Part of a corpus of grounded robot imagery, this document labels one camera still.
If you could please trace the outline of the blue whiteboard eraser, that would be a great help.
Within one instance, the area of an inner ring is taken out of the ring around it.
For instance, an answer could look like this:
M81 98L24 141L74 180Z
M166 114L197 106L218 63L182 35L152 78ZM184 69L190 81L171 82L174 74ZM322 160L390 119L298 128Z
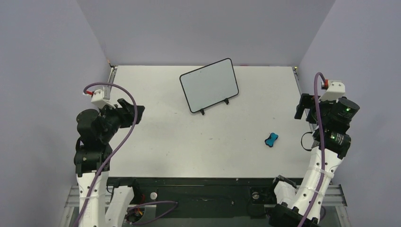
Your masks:
M267 139L265 139L264 143L266 146L272 148L278 138L279 138L279 136L276 133L272 132L269 134L269 137Z

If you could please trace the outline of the small whiteboard black frame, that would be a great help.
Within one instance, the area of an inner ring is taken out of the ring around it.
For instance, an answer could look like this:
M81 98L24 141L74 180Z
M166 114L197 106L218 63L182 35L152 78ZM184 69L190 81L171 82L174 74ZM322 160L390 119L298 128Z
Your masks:
M193 114L239 94L230 58L184 73L179 77L179 81L189 110Z

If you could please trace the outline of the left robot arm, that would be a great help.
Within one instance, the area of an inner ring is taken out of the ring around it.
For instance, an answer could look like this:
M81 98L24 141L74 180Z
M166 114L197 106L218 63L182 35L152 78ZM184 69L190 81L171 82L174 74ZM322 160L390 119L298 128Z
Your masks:
M145 107L134 106L123 98L116 105L86 109L76 117L79 138L74 156L79 187L79 214L76 227L106 226L105 195L109 177L109 144L120 128L131 128L141 121Z

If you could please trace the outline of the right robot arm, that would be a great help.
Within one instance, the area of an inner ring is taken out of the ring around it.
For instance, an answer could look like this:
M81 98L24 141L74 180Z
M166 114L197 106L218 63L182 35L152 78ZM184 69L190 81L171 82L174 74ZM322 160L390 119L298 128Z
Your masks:
M281 175L267 188L267 197L277 202L268 211L269 225L273 227L317 227L322 218L321 209L334 173L346 156L351 137L347 134L350 122L360 110L359 105L345 96L319 103L323 139L319 129L312 133L314 145L306 174L300 186Z

